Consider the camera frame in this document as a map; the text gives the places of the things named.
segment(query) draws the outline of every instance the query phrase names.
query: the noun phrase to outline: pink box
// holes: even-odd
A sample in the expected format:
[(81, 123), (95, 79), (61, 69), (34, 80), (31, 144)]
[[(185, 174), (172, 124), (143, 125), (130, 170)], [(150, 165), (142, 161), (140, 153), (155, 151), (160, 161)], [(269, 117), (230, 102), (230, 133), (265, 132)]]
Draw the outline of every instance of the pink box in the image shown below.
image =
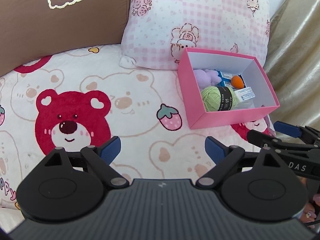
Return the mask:
[[(255, 93), (253, 108), (207, 112), (193, 69), (216, 69), (241, 74), (247, 87)], [(186, 48), (178, 78), (190, 129), (201, 129), (259, 120), (280, 105), (271, 83), (255, 57), (211, 49)]]

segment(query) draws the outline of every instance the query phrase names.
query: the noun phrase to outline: white blanket with bear print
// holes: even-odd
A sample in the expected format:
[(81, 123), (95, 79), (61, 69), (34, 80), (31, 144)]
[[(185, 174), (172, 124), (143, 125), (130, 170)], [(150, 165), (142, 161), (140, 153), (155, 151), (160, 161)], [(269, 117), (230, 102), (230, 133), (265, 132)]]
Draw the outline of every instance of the white blanket with bear print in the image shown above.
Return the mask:
[(195, 181), (215, 165), (204, 150), (207, 136), (258, 151), (247, 131), (271, 131), (268, 118), (190, 130), (176, 71), (124, 69), (120, 58), (120, 45), (76, 49), (0, 78), (0, 206), (19, 208), (17, 186), (57, 146), (78, 151), (119, 136), (111, 166), (129, 181)]

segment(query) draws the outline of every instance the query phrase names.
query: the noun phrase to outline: orange egg-shaped sponge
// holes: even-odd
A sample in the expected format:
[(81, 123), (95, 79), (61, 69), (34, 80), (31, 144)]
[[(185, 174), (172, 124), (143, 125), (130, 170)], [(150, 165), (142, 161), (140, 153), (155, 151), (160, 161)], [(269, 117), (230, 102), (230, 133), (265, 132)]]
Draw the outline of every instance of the orange egg-shaped sponge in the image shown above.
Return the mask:
[(233, 86), (236, 89), (242, 89), (244, 88), (244, 83), (239, 76), (233, 76), (231, 78), (231, 86)]

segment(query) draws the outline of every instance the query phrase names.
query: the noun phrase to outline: purple plush toy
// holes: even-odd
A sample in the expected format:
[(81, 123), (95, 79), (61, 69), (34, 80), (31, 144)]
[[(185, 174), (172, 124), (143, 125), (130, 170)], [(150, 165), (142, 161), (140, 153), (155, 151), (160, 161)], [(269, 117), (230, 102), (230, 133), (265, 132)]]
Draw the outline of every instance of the purple plush toy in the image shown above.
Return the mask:
[(195, 74), (200, 90), (209, 86), (215, 86), (222, 81), (221, 77), (218, 76), (218, 72), (215, 70), (195, 69), (193, 73)]

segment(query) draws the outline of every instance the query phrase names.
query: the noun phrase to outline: curtain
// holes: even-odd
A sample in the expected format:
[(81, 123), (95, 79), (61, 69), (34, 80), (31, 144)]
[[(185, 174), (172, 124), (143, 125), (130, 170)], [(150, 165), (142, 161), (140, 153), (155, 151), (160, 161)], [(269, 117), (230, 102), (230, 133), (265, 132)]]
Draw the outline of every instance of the curtain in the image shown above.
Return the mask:
[[(320, 130), (319, 3), (286, 0), (271, 19), (264, 70), (280, 101), (270, 115), (273, 122)], [(277, 136), (289, 141), (287, 136)]]

